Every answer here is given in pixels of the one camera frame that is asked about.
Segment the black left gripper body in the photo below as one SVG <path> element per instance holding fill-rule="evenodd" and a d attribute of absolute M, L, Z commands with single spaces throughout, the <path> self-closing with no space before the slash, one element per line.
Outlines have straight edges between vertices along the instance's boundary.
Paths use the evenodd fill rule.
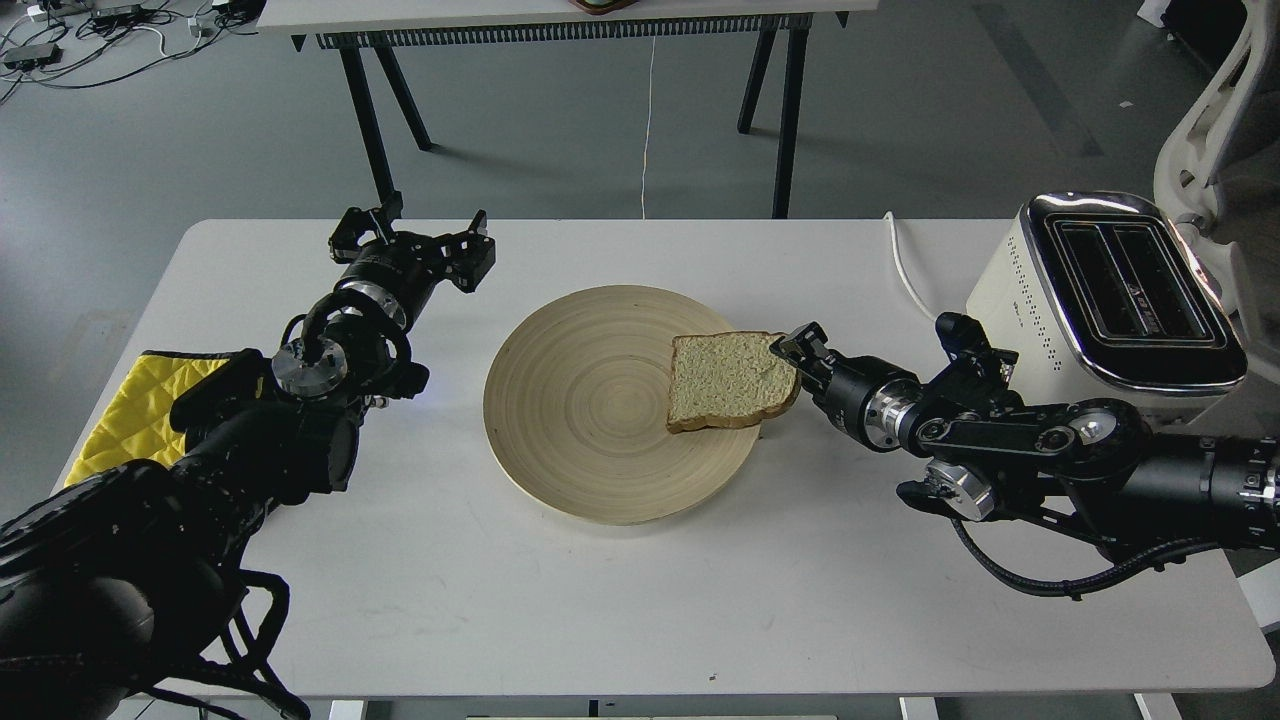
<path fill-rule="evenodd" d="M 410 331 L 449 269 L 451 250 L 436 238 L 394 234 L 388 243 L 366 245 L 334 290 L 364 293 L 401 329 Z"/>

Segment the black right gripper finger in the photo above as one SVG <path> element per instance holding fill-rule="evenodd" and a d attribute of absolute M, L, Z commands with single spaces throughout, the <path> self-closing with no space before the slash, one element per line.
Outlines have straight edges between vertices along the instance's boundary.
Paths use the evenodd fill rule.
<path fill-rule="evenodd" d="M 828 337 L 818 322 L 809 322 L 774 340 L 769 351 L 794 368 L 803 379 L 829 379 L 833 364 L 826 347 Z"/>

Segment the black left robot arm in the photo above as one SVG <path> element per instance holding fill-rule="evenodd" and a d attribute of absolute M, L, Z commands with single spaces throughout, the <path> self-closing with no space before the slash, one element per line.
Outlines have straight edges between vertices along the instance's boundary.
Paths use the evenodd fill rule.
<path fill-rule="evenodd" d="M 3 527 L 4 717 L 106 719 L 133 694 L 233 717 L 170 679 L 310 717 L 269 662 L 291 589 L 243 568 L 247 544 L 282 505 L 347 488 L 366 413 L 428 383 L 408 334 L 433 291 L 471 293 L 497 259 L 485 211 L 439 236 L 397 231 L 401 211 L 398 192 L 347 210 L 329 240 L 346 272 L 278 351 L 233 354 L 174 402 L 179 459 L 122 462 Z"/>

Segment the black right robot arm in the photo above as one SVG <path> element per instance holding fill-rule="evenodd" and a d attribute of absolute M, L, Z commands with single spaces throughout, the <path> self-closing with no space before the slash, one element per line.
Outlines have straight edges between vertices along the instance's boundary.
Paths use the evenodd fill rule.
<path fill-rule="evenodd" d="M 947 519 L 996 580 L 1025 594 L 1080 600 L 1144 570 L 1211 550 L 1277 551 L 1277 441 L 1155 432 L 1132 404 L 1025 404 L 1010 388 L 1014 351 L 982 324 L 934 324 L 948 365 L 931 382 L 876 356 L 826 347 L 817 323 L 771 351 L 840 432 L 865 448 L 925 460 L 896 488 L 910 509 Z M 1108 568 L 1041 580 L 997 564 L 968 528 L 1027 521 L 1093 546 Z"/>

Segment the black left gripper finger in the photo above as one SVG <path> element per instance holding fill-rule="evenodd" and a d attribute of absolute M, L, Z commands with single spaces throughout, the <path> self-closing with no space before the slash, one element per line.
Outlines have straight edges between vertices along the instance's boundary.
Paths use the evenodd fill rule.
<path fill-rule="evenodd" d="M 474 293 L 497 263 L 497 245 L 486 232 L 486 211 L 476 211 L 467 228 L 430 240 L 430 273 L 439 283 L 451 282 Z"/>
<path fill-rule="evenodd" d="M 329 237 L 332 260 L 355 261 L 366 245 L 392 245 L 393 223 L 401 219 L 402 210 L 402 192 L 390 192 L 375 208 L 348 208 Z"/>

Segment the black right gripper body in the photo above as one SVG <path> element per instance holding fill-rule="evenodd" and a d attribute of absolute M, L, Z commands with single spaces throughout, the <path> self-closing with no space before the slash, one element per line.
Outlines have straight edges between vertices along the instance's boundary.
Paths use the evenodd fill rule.
<path fill-rule="evenodd" d="M 920 397 L 916 374 L 883 359 L 827 354 L 800 364 L 803 388 L 837 429 L 874 452 L 901 446 L 906 411 Z"/>

